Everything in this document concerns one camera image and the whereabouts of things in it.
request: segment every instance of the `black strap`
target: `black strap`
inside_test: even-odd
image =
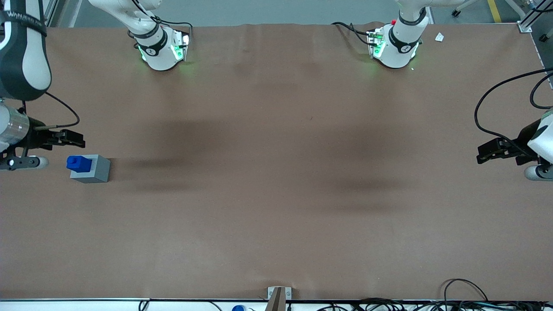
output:
[[[420,24],[420,22],[422,22],[422,20],[426,17],[426,8],[422,8],[419,12],[419,19],[417,19],[416,21],[414,22],[411,22],[410,20],[406,20],[406,19],[403,19],[403,17],[401,17],[401,13],[399,14],[399,21],[402,23],[402,24],[405,24],[407,26],[416,26],[418,24]]]
[[[0,11],[0,24],[5,22],[12,22],[21,24],[27,28],[34,29],[46,36],[46,25],[44,22],[36,19],[25,13],[18,13],[14,11]]]
[[[155,28],[152,29],[150,32],[148,33],[145,33],[145,34],[136,34],[136,33],[132,33],[133,36],[136,38],[136,39],[148,39],[150,37],[152,37],[153,35],[155,35],[156,32],[158,32],[158,29],[159,29],[159,24],[156,23],[155,24]]]
[[[159,51],[161,51],[161,49],[167,44],[167,40],[168,40],[167,33],[163,31],[163,37],[156,44],[150,45],[150,46],[138,44],[138,46],[146,54],[150,56],[158,56]]]
[[[417,41],[414,42],[403,42],[399,40],[394,35],[394,26],[390,28],[390,32],[388,33],[388,37],[390,38],[390,43],[395,46],[398,49],[398,52],[401,54],[409,53],[411,50],[419,43],[420,37],[417,39]]]

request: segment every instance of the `table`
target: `table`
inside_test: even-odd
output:
[[[87,148],[1,173],[2,297],[440,298],[462,277],[490,299],[549,299],[551,184],[513,159],[478,165],[493,137],[472,119],[489,87],[541,68],[532,38],[496,24],[423,39],[391,70],[335,26],[197,28],[187,62],[154,72],[124,29],[50,29],[50,91]],[[482,125],[515,137],[539,118],[538,79],[491,94]],[[28,113],[72,120],[47,97]],[[109,183],[69,179],[83,153],[112,159]]]

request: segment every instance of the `green led light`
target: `green led light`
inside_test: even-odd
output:
[[[144,56],[144,52],[142,52],[142,48],[140,47],[140,45],[138,46],[138,50],[140,51],[140,54],[142,55],[142,59],[144,61],[146,61],[146,56]]]
[[[173,45],[171,45],[171,48],[172,48],[172,50],[173,50],[173,54],[175,54],[175,58],[176,58],[177,60],[181,60],[182,57],[183,57],[183,56],[182,56],[182,49],[181,49],[180,47],[178,47],[178,46],[173,46]]]

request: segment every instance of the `metal bracket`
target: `metal bracket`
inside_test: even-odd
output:
[[[271,295],[273,294],[273,291],[275,290],[276,287],[281,287],[281,286],[267,287],[267,299],[271,299]],[[285,287],[284,293],[286,294],[286,300],[291,300],[292,299],[292,288],[291,287]]]
[[[532,27],[528,26],[528,28],[523,28],[520,24],[520,21],[517,22],[517,26],[519,28],[520,33],[532,33]]]

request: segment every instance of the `blue cube on gray box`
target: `blue cube on gray box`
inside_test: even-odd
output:
[[[85,184],[106,183],[110,166],[111,161],[99,154],[71,155],[67,158],[71,179]]]

